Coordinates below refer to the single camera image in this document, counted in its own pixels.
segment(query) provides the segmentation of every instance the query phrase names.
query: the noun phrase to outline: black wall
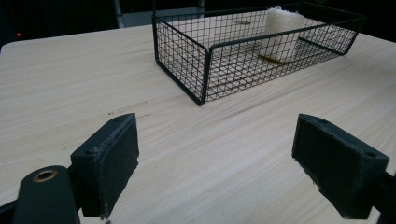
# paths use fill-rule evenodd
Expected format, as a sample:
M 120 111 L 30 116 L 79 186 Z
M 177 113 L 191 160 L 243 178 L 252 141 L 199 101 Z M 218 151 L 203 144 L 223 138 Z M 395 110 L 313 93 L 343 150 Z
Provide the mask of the black wall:
M 6 12 L 0 6 L 0 48 L 6 43 L 17 41 L 17 34 L 8 20 Z
M 120 0 L 122 13 L 142 12 L 153 10 L 152 0 Z M 155 1 L 156 10 L 197 7 L 199 0 L 157 0 Z
M 0 0 L 0 7 L 21 39 L 118 28 L 112 0 Z

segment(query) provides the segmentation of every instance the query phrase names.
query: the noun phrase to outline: white roll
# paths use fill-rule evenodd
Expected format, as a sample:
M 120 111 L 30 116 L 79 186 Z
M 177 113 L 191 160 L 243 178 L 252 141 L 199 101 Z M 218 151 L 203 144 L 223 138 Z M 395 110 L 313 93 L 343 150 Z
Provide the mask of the white roll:
M 274 7 L 268 10 L 264 33 L 266 35 L 301 29 L 304 16 Z M 260 55 L 281 63 L 288 63 L 294 58 L 298 33 L 267 38 L 262 41 Z

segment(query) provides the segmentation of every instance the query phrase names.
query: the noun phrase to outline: wooden table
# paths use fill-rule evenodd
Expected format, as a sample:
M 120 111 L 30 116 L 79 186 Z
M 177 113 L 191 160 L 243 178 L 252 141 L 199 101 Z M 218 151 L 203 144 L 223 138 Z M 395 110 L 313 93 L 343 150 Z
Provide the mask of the wooden table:
M 343 220 L 297 161 L 300 113 L 390 156 L 396 45 L 359 35 L 348 55 L 197 106 L 154 61 L 151 26 L 22 41 L 0 55 L 0 204 L 109 119 L 136 113 L 139 166 L 112 223 L 376 223 Z M 99 218 L 80 216 L 83 223 Z

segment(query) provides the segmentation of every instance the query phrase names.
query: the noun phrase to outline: dark background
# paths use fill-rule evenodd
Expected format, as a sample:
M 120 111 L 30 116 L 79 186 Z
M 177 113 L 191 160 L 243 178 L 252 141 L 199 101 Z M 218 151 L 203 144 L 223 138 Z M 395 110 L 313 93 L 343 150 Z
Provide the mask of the dark background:
M 121 13 L 151 11 L 151 0 L 119 0 Z M 290 0 L 157 0 L 157 9 L 204 7 L 205 11 L 295 3 Z M 389 2 L 379 0 L 308 0 L 367 17 L 361 32 L 396 42 L 395 16 Z M 0 47 L 6 43 L 59 35 L 117 29 L 113 0 L 0 0 Z

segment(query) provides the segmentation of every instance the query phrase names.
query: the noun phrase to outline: black wire basket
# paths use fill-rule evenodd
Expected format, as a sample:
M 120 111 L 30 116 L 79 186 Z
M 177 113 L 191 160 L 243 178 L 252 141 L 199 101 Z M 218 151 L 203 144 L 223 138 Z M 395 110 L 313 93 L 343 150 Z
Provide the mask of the black wire basket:
M 155 60 L 202 105 L 347 54 L 365 22 L 362 15 L 310 3 L 281 7 L 303 15 L 302 28 L 266 35 L 271 7 L 162 17 L 154 11 Z M 262 49 L 285 56 L 262 57 Z

